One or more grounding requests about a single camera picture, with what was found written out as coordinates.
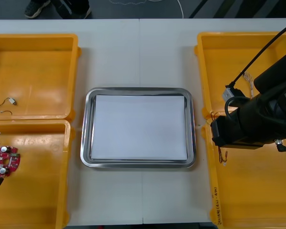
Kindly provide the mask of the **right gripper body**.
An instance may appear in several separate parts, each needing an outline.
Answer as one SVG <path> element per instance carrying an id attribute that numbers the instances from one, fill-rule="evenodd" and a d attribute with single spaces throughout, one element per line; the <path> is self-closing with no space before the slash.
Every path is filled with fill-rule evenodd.
<path id="1" fill-rule="evenodd" d="M 264 143 L 253 140 L 242 129 L 239 108 L 230 117 L 220 115 L 210 124 L 212 140 L 216 146 L 238 149 L 258 149 L 264 146 Z"/>

